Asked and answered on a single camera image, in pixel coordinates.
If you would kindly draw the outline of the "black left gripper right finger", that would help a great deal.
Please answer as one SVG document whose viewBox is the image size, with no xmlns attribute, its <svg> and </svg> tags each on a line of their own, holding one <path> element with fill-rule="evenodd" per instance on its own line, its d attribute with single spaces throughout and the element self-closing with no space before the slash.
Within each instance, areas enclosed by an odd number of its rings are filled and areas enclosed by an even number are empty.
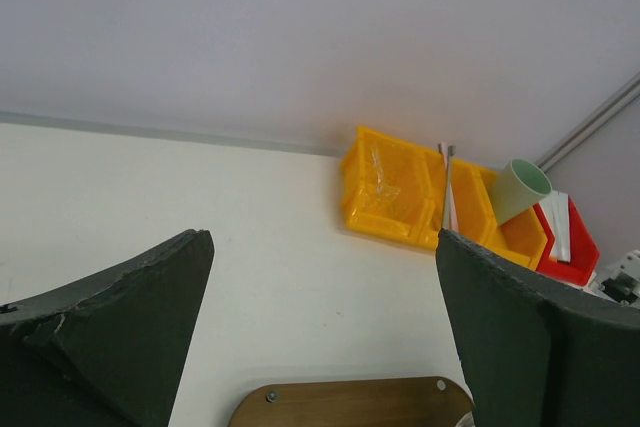
<svg viewBox="0 0 640 427">
<path fill-rule="evenodd" d="M 476 425 L 638 425 L 638 310 L 451 230 L 436 264 Z"/>
</svg>

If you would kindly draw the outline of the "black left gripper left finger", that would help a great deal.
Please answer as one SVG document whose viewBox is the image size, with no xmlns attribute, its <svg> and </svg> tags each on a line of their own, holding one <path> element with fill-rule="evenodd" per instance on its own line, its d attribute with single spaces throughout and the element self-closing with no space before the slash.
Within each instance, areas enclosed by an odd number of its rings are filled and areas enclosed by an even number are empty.
<svg viewBox="0 0 640 427">
<path fill-rule="evenodd" d="M 2 425 L 168 425 L 213 259 L 210 232 L 186 230 L 2 305 Z"/>
</svg>

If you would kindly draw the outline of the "brown oval wooden tray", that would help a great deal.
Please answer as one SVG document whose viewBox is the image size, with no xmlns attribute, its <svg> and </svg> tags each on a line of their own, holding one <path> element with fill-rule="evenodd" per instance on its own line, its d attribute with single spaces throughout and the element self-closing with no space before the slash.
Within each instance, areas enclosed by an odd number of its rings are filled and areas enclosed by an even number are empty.
<svg viewBox="0 0 640 427">
<path fill-rule="evenodd" d="M 442 377 L 272 384 L 250 392 L 231 426 L 455 426 L 473 410 Z"/>
</svg>

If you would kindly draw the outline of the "green plastic cup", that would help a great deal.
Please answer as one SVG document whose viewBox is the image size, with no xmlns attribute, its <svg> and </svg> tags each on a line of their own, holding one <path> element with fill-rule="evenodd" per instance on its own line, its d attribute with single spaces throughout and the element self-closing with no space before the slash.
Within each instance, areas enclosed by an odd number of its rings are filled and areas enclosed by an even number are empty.
<svg viewBox="0 0 640 427">
<path fill-rule="evenodd" d="M 524 159 L 513 159 L 498 174 L 488 189 L 499 226 L 520 215 L 552 192 L 546 174 Z"/>
</svg>

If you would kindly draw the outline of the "clear acrylic toothbrush holder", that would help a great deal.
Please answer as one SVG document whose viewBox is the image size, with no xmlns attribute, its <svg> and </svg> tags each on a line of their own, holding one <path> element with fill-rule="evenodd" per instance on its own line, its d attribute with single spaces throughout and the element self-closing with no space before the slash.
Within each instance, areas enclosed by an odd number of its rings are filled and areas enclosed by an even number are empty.
<svg viewBox="0 0 640 427">
<path fill-rule="evenodd" d="M 390 184 L 385 177 L 380 151 L 376 144 L 371 147 L 372 171 L 375 175 L 375 188 L 372 198 L 375 202 L 391 203 L 397 199 L 400 189 Z"/>
</svg>

